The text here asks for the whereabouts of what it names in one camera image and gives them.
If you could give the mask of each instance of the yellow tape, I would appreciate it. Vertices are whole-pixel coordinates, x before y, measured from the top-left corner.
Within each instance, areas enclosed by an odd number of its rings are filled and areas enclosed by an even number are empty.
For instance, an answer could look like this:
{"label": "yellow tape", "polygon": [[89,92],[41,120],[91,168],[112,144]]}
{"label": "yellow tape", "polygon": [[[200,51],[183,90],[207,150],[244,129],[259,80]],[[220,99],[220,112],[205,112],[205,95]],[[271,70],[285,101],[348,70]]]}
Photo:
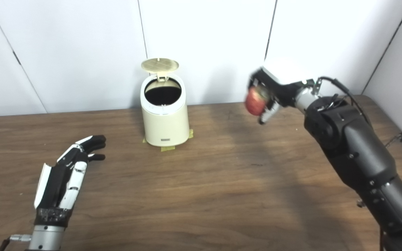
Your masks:
{"label": "yellow tape", "polygon": [[174,146],[163,146],[161,147],[161,152],[169,151],[169,150],[174,150]]}

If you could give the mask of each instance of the red apple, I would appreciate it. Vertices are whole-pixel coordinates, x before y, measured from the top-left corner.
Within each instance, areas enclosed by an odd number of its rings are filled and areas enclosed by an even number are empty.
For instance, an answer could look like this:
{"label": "red apple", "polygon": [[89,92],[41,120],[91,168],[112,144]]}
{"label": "red apple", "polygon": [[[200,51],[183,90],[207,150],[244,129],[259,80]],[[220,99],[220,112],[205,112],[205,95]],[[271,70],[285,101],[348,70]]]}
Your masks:
{"label": "red apple", "polygon": [[268,100],[269,95],[265,87],[253,86],[249,89],[244,105],[250,114],[260,116],[265,110]]}

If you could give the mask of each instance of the robotic arm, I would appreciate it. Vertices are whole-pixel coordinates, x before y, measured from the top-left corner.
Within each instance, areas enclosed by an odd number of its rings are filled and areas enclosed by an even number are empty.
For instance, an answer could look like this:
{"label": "robotic arm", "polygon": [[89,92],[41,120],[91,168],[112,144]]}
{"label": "robotic arm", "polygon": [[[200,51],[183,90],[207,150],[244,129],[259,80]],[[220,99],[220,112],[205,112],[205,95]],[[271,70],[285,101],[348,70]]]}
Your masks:
{"label": "robotic arm", "polygon": [[86,166],[93,160],[105,159],[105,155],[91,152],[104,148],[105,141],[103,135],[89,136],[72,144],[57,159],[54,167],[43,165],[35,195],[34,206],[37,213],[33,234],[12,235],[3,242],[0,251],[5,249],[9,241],[30,242],[28,251],[60,250]]}
{"label": "robotic arm", "polygon": [[[358,193],[385,234],[387,251],[402,251],[402,180],[395,160],[375,135],[369,119],[349,90],[337,79],[286,81],[277,68],[261,67],[252,74],[248,111],[265,124],[282,107],[295,107],[305,115],[304,127],[322,148],[343,183]],[[323,97],[322,81],[339,87],[355,103],[344,98]]]}

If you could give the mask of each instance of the metal connector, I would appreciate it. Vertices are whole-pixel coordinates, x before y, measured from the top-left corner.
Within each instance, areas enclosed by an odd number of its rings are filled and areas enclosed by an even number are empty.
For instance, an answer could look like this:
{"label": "metal connector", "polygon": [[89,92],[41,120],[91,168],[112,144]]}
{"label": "metal connector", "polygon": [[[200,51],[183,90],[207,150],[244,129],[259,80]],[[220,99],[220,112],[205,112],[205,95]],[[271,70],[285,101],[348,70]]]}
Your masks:
{"label": "metal connector", "polygon": [[30,242],[32,235],[11,235],[10,240],[15,242]]}

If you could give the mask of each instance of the wooden table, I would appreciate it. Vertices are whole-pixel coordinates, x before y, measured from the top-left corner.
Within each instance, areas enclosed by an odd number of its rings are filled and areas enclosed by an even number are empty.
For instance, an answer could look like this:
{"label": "wooden table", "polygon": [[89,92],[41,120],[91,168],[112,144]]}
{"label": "wooden table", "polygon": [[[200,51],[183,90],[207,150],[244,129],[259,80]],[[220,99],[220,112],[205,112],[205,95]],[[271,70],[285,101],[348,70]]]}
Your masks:
{"label": "wooden table", "polygon": [[[399,132],[358,97],[382,141]],[[0,242],[30,234],[43,162],[104,134],[88,166],[64,251],[378,250],[378,226],[293,108],[257,124],[242,103],[189,109],[194,138],[161,152],[142,143],[139,109],[0,117]],[[389,148],[402,176],[402,144]],[[8,251],[24,250],[11,243]]]}

